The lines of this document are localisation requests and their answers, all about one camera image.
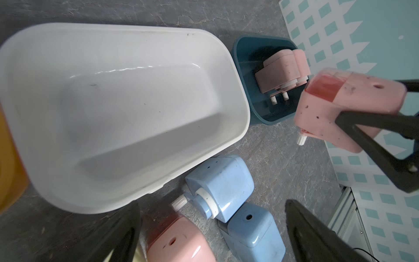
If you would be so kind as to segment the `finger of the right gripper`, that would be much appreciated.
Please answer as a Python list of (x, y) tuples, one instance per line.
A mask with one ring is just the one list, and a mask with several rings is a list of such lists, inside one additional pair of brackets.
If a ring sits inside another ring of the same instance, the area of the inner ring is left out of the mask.
[(397, 80), (397, 82), (402, 83), (407, 88), (408, 92), (419, 93), (419, 79)]
[(399, 190), (419, 190), (417, 116), (344, 111), (335, 123)]

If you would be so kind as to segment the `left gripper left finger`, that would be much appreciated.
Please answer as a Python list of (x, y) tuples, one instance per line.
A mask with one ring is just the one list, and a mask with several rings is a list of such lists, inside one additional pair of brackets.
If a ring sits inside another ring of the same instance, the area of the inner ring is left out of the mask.
[(78, 248), (78, 261), (103, 262), (110, 255), (111, 262), (131, 262), (139, 241), (142, 226), (138, 203), (130, 203)]

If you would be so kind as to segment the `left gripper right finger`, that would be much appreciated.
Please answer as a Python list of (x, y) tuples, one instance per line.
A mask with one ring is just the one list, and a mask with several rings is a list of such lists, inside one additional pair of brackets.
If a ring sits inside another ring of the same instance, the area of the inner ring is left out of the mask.
[(298, 262), (365, 262), (336, 233), (294, 199), (285, 203), (288, 236)]

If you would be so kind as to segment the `pink sharpener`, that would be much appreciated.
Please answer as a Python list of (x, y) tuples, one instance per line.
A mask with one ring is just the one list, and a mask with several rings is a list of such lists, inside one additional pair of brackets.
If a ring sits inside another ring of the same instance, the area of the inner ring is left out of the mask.
[(216, 257), (201, 230), (175, 212), (151, 230), (147, 238), (149, 262), (215, 262)]
[(267, 93), (272, 104), (276, 105), (276, 94), (284, 88), (295, 87), (301, 76), (300, 70), (294, 52), (290, 49), (276, 52), (265, 60), (263, 65), (263, 69), (255, 73), (258, 87), (260, 92)]
[(342, 111), (396, 115), (407, 88), (396, 81), (326, 68), (318, 72), (301, 93), (294, 123), (300, 128), (298, 145), (308, 137), (328, 141), (352, 153), (362, 148), (339, 128), (335, 120)]
[(306, 55), (303, 50), (295, 49), (292, 51), (296, 60), (296, 65), (299, 69), (300, 77), (293, 80), (293, 83), (285, 87), (283, 92), (284, 100), (289, 100), (288, 91), (296, 87), (302, 86), (308, 82), (308, 77), (311, 75)]

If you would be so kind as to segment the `pink sharpener bottom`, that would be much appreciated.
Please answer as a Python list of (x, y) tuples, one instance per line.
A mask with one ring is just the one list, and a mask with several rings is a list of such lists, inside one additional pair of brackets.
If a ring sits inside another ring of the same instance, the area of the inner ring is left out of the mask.
[(362, 148), (339, 128), (335, 120), (342, 111), (396, 115), (407, 88), (396, 81), (326, 68), (318, 72), (301, 93), (294, 123), (300, 128), (298, 145), (308, 137), (328, 141), (352, 153)]

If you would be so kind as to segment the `yellow storage box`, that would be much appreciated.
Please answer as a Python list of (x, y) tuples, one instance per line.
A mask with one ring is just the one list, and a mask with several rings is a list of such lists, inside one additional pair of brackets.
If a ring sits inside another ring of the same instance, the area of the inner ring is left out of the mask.
[(1, 214), (25, 192), (29, 178), (1, 110)]

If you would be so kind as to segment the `white storage box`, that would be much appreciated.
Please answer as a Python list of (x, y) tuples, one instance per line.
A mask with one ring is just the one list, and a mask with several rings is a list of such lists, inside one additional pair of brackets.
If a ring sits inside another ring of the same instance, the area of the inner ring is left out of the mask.
[(100, 214), (238, 142), (250, 109), (227, 47), (193, 28), (49, 23), (1, 46), (1, 106), (47, 202)]

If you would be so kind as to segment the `teal storage box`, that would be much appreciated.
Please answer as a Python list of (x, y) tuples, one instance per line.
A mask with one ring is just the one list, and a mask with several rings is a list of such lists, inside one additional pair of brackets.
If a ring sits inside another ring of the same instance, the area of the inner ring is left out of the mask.
[(263, 68), (263, 61), (282, 49), (294, 50), (297, 46), (288, 38), (241, 35), (232, 47), (231, 55), (250, 106), (250, 125), (272, 126), (294, 117), (304, 85), (288, 92), (289, 100), (278, 99), (273, 105), (267, 94), (260, 92), (255, 73)]

